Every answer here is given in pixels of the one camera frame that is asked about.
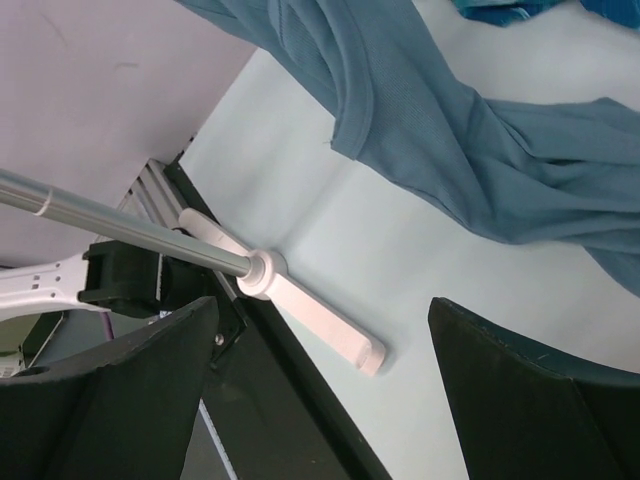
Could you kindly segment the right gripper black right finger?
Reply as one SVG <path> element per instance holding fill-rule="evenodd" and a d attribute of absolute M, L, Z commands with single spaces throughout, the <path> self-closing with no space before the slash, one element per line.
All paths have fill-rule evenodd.
<path fill-rule="evenodd" d="M 636 479 L 639 376 L 496 325 L 445 298 L 428 323 L 472 479 Z"/>

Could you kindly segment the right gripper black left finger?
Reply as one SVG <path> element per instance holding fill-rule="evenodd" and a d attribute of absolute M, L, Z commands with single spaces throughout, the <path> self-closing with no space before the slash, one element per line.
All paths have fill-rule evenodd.
<path fill-rule="evenodd" d="M 179 478 L 218 322 L 215 298 L 203 297 L 2 379 L 2 478 Z"/>

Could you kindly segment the grey-blue t-shirt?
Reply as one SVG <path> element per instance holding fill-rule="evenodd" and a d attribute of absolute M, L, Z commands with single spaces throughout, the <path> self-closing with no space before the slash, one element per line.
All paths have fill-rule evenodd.
<path fill-rule="evenodd" d="M 504 244 L 583 247 L 639 290 L 639 115 L 608 98 L 490 100 L 410 1 L 189 1 L 269 52 L 334 119 L 334 151 Z"/>

